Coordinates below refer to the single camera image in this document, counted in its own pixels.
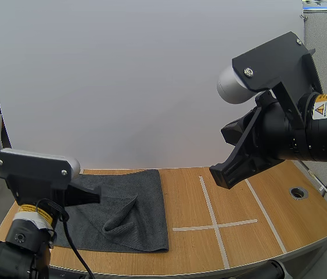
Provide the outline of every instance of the office desk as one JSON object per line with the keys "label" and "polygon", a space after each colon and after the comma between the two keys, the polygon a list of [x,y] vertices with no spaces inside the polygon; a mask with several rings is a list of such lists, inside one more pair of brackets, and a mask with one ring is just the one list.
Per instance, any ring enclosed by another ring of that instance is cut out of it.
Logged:
{"label": "office desk", "polygon": [[[84,170],[83,173],[136,171],[139,170]],[[231,276],[260,261],[276,258],[285,262],[286,267],[292,266],[290,272],[301,274],[327,247],[327,202],[292,162],[283,162],[231,190],[216,186],[205,167],[159,172],[169,252],[80,251],[94,273]],[[308,198],[294,199],[289,192],[292,187],[305,188]],[[14,204],[2,222],[1,241],[17,209]],[[55,247],[51,265],[84,270],[70,248]]]}

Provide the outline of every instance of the warning label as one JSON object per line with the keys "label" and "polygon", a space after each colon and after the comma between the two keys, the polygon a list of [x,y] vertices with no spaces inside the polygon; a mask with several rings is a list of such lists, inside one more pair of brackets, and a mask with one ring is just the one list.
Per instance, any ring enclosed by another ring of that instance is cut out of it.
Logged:
{"label": "warning label", "polygon": [[318,95],[313,106],[313,116],[316,119],[327,118],[327,94]]}
{"label": "warning label", "polygon": [[[34,205],[21,205],[19,208],[19,212],[35,212],[36,208]],[[52,224],[52,217],[44,210],[38,208],[38,213],[46,219],[46,221],[51,225]]]}

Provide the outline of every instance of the white backdrop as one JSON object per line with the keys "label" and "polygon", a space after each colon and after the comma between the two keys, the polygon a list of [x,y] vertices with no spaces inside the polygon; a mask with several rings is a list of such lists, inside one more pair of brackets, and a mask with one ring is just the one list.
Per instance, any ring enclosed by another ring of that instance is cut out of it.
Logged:
{"label": "white backdrop", "polygon": [[0,1],[0,104],[13,148],[83,168],[209,166],[220,129],[253,106],[225,103],[231,58],[288,31],[301,0]]}

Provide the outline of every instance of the gray towel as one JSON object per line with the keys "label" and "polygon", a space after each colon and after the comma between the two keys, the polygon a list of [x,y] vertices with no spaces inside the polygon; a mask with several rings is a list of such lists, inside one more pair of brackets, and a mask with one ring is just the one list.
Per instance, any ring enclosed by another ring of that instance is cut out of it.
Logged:
{"label": "gray towel", "polygon": [[[115,176],[82,174],[75,183],[99,188],[100,204],[66,207],[70,236],[79,249],[167,252],[168,235],[158,170]],[[70,247],[58,222],[55,245]]]}

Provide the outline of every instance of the white cylinder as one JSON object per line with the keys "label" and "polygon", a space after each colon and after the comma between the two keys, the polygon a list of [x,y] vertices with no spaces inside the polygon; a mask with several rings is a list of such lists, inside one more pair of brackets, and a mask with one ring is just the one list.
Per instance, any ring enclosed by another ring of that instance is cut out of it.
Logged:
{"label": "white cylinder", "polygon": [[256,95],[248,90],[245,84],[234,72],[233,67],[227,67],[219,77],[217,92],[228,103],[244,103]]}

